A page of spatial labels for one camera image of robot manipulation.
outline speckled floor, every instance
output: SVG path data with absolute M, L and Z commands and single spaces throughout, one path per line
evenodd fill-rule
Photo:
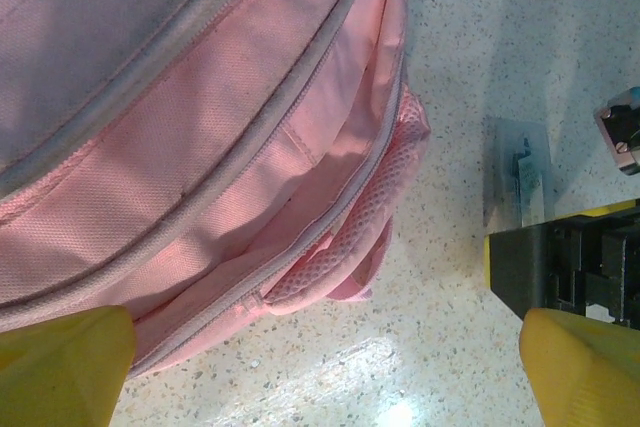
M 114 426 L 539 426 L 520 321 L 482 281 L 487 117 L 545 121 L 557 213 L 637 196 L 592 110 L 640 84 L 640 0 L 412 0 L 434 135 L 368 303 L 264 318 L 128 382 Z

